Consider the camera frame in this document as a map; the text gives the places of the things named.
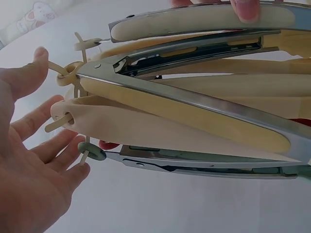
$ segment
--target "cartoon bear print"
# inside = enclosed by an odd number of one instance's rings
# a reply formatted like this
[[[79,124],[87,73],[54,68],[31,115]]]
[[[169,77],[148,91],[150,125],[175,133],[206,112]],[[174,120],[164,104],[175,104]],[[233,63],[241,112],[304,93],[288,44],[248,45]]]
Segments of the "cartoon bear print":
[[[17,22],[17,28],[20,32],[27,33],[28,31],[36,29],[56,17],[56,13],[48,4],[43,2],[35,2],[33,9],[29,11],[23,19]]]

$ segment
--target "white backdrop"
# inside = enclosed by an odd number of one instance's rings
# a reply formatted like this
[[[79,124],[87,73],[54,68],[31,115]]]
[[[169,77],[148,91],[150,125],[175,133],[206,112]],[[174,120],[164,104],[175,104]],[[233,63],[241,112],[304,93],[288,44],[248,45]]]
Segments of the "white backdrop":
[[[24,35],[0,51],[1,67],[31,62],[39,45],[62,66],[81,60],[73,51],[74,32],[85,39],[107,38],[107,24],[127,15],[165,9],[166,0],[92,0]],[[102,49],[111,46],[103,44]],[[93,49],[94,55],[99,49]],[[253,56],[286,60],[283,52]],[[14,119],[66,88],[55,73],[34,94],[17,103]],[[26,141],[33,147],[49,139],[40,129]],[[309,233],[311,182],[232,180],[168,174],[88,160],[91,173],[76,190],[70,210],[48,233]]]

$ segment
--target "stainless steel tongs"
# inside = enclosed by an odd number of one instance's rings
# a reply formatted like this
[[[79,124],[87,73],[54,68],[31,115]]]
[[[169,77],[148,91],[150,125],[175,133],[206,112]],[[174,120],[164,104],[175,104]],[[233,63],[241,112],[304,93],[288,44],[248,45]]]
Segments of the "stainless steel tongs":
[[[288,9],[294,14],[295,22],[286,27],[270,25],[270,27],[260,28],[264,25],[262,22],[259,24],[260,26],[239,27],[239,31],[201,35],[150,46],[130,53],[88,62],[78,69],[77,76],[174,100],[277,132],[290,142],[290,148],[279,154],[296,162],[139,148],[131,145],[123,146],[120,153],[107,151],[103,153],[106,153],[108,158],[123,162],[127,166],[165,172],[255,179],[292,179],[298,175],[309,176],[311,127],[240,104],[140,78],[142,75],[146,76],[156,71],[198,62],[280,50],[277,44],[275,46],[265,45],[265,39],[271,35],[282,35],[284,29],[311,33],[311,23],[307,23],[311,22],[311,20],[308,21],[311,19],[310,7],[301,4],[270,2],[264,2],[262,5]],[[213,6],[215,5],[202,4],[194,7]],[[148,13],[148,16],[165,12]],[[137,19],[145,17],[146,15],[141,15],[137,16]],[[110,25],[110,30],[112,31],[119,23],[134,18],[113,23]],[[154,36],[159,35],[161,32],[154,33]]]

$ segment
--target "hand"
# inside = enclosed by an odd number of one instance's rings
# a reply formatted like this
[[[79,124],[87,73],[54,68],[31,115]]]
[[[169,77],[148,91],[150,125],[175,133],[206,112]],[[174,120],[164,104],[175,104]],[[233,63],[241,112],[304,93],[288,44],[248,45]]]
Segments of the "hand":
[[[189,6],[193,3],[191,0],[170,0],[174,7]],[[198,0],[200,3],[216,3],[221,0]],[[233,10],[241,22],[250,23],[257,21],[260,13],[259,0],[230,0]]]
[[[51,117],[50,108],[63,100],[61,96],[10,123],[15,101],[36,91],[46,79],[48,56],[38,48],[32,64],[0,69],[1,233],[44,232],[69,209],[72,193],[90,171],[88,164],[68,169],[80,154],[78,143],[84,141],[75,132],[64,130],[31,150],[23,145]]]

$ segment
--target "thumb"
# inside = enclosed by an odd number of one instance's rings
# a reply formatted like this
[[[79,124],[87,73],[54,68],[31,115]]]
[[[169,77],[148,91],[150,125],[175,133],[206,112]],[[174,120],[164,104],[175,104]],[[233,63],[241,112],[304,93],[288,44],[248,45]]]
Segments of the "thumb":
[[[9,84],[14,100],[35,92],[43,84],[48,75],[48,59],[48,51],[39,47],[32,63],[21,68],[0,69],[0,80]]]
[[[239,19],[243,23],[253,23],[258,20],[260,13],[259,0],[230,0],[238,15]]]

